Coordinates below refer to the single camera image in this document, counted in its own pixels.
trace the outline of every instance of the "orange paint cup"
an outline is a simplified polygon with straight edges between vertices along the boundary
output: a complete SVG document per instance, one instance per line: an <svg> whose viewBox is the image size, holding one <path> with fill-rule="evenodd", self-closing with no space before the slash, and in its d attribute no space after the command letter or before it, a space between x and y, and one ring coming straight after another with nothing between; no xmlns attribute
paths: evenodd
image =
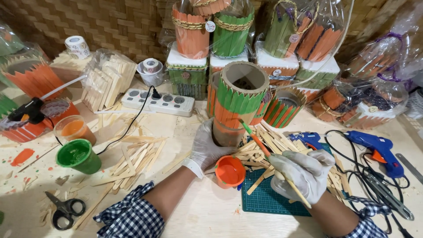
<svg viewBox="0 0 423 238"><path fill-rule="evenodd" d="M245 168L234 156L221 157L215 166L217 184L224 189L240 185L245 179Z"/></svg>
<svg viewBox="0 0 423 238"><path fill-rule="evenodd" d="M84 118L80 115L68 116L60 120L54 127L53 133L67 141L86 139L92 146L97 142L96 137L88 128Z"/></svg>

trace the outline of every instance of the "black scissors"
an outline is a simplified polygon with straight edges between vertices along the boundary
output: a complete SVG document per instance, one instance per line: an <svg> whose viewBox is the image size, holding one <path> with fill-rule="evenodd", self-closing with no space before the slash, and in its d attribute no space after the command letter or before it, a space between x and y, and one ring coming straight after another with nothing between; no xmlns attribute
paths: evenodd
<svg viewBox="0 0 423 238"><path fill-rule="evenodd" d="M55 197L53 194L49 192L45 192L47 197L53 202L54 205L56 205L57 210L53 214L52 223L53 226L57 230L67 230L70 229L74 225L74 220L72 219L72 216L81 216L85 212L85 202L81 199L69 199L67 201L60 201L57 197ZM79 202L82 205L82 210L80 212L76 212L73 209L73 205L75 203ZM66 218L69 221L69 224L66 227L60 227L58 225L58 221L60 218Z"/></svg>

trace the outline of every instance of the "metal ruler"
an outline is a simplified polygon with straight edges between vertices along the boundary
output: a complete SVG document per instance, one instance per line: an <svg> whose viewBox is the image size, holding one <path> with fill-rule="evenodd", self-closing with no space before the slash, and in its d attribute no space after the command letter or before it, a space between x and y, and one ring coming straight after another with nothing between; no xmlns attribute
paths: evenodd
<svg viewBox="0 0 423 238"><path fill-rule="evenodd" d="M400 153L395 154L407 169L423 184L423 175Z"/></svg>

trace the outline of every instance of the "black cord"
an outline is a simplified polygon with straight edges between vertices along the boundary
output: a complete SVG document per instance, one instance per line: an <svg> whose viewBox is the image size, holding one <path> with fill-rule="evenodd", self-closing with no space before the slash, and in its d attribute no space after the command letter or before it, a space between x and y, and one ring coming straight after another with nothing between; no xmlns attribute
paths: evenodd
<svg viewBox="0 0 423 238"><path fill-rule="evenodd" d="M351 161L351 162L353 162L354 164L355 164L355 167L356 167L356 170L357 171L352 171L352 170L346 170L346 171L342 171L342 169L336 164L336 168L341 172L341 173L343 173L343 174L348 174L348 173L351 173L350 175L349 175L349 177L348 177L348 183L349 183L349 181L350 181L350 179L351 179L351 177L352 177L352 175L355 175L358 179L359 179L359 181L361 182L361 184L363 185L363 187L364 187L364 189L366 190L366 192L367 192L367 194L369 195L369 197L373 200L373 201L375 201L375 202L379 202L379 203L383 203L383 204L385 204L385 205L387 205L387 206L389 206L390 207L390 205L389 204L386 204L385 202L384 202L384 200L383 200L383 198L378 194L378 193L375 193L375 194L373 194L371 191L370 191L370 189L369 189L369 187L368 187L368 185L370 185L370 183L369 183L369 181L368 181L368 178L367 178L367 176L365 175L365 173L364 172L367 172L367 173L370 173L370 174L372 174L374 177L376 177L377 179L379 179L380 181L383 181L384 183L386 183L386 184L388 184L388 185L390 185L390 186L393 186L393 187L395 187L395 188L397 188L398 189L398 192L399 192L399 196L400 196L400 201L403 203L404 202L404 198L403 198L403 195L402 195L402 192L401 192L401 189L404 189L404 188L408 188L409 186L410 186L410 181L408 180L408 178L404 175L404 179L407 181L407 185L405 186L405 187L400 187L399 186L399 184L398 184L398 182L395 180L395 179L393 179L393 182L394 182L394 184L392 184L391 182L389 182L388 180L386 180L384 177L383 177L383 175L382 174L380 174L380 173L378 173L378 172L376 172L376 171L374 171L373 169L372 169L372 167L370 167L370 164L368 163L368 161L367 161L367 159L365 158L365 156L366 155L372 155L371 153L368 153L368 152L366 152L366 153L363 153L363 155L362 155L362 157L363 157L363 159L364 159L364 162L366 163L366 165L367 166L364 166L364 165L362 165L362 164L360 164L359 162L358 162L358 158L357 158L357 151L355 150L355 146L354 146L354 144L352 143L352 141L350 141L348 138L346 138L348 141L349 141L349 143L350 143L350 145L351 145L351 149L352 149L352 154L353 154L353 156L354 156L354 159L352 160L351 158L349 158L348 156L346 156L346 155L344 155L343 153L341 153L341 152L339 152L337 149L335 149L330 143L329 143L329 141L328 141L328 139L327 139L327 135L330 133L330 132L332 132L332 131L335 131L335 132L337 132L337 133L340 133L342 136L344 136L344 134L343 134L343 132L342 131L340 131L340 130L329 130L329 131L327 131L326 133L325 133L325 141L326 141L326 143L329 145L329 147L332 149L332 150L334 150L336 153L338 153L340 156L342 156L342 157L344 157L344 158L346 158L347 160L349 160L349 161ZM354 204L352 203L352 202L349 202L350 203L350 205L351 205L351 207L356 211L356 212L358 212L358 209L354 206ZM391 227L391 224L390 224L390 222L389 222L389 219L388 219L388 216L387 215L384 215L384 217L385 217L385 221L386 221L386 223L387 223L387 226L388 226L388 231L386 231L386 233L387 234L391 234L392 233L392 227ZM406 229L404 229L402 226L401 226L401 224L399 223L399 221L397 220L397 218L394 216L394 214L392 213L392 218L394 219L394 221L395 221L395 223L398 225L398 228L399 228L399 230L401 231L401 233L403 234L403 236L405 237L405 238L412 238L412 236L407 232L407 230Z"/></svg>
<svg viewBox="0 0 423 238"><path fill-rule="evenodd" d="M53 123L53 121L51 120L51 118L49 118L48 116L45 116L47 119L49 119L50 120L50 122L52 123L52 126L53 126L53 129L54 129L54 123ZM57 140L57 142L59 142L59 144L61 145L61 146L63 146L62 145L62 143L59 141L59 138L57 138L57 136L55 135L54 136L55 138L56 138L56 140Z"/></svg>
<svg viewBox="0 0 423 238"><path fill-rule="evenodd" d="M154 88L154 90L153 90L153 94L157 93L156 88L155 88L154 86L150 86L150 88L148 89L147 97L150 95L151 88ZM143 103L143 106L141 107L140 112L139 112L139 113L138 113L138 114L137 114L137 115L136 115L136 116L132 119L131 124L129 124L128 129L125 131L125 133L123 134L123 136L121 136L119 139L117 139L117 140L115 140L115 141L110 142L110 143L106 146L106 148L104 148L104 150L102 150L102 151L100 151L99 153L97 153L97 155L100 155L100 154L104 153L104 151L106 151L106 149L109 147L109 145L111 145L111 144L113 144L113 143L115 143L115 142L120 141L123 137L125 137L125 136L126 136L126 134L128 133L129 129L131 128L132 124L135 122L135 120L137 119L137 117L138 117L138 116L141 114L141 112L143 111L144 106L146 105L146 102L147 102L147 100L144 100L144 103Z"/></svg>

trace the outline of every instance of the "orange paint stain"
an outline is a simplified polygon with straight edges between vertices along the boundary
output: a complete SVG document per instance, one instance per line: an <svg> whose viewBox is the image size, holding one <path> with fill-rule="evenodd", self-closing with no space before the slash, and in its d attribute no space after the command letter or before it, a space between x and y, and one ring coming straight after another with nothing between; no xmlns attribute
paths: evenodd
<svg viewBox="0 0 423 238"><path fill-rule="evenodd" d="M21 163L24 163L27 159L29 159L35 151L32 149L24 149L21 151L18 156L13 159L13 162L10 164L14 167L20 166Z"/></svg>

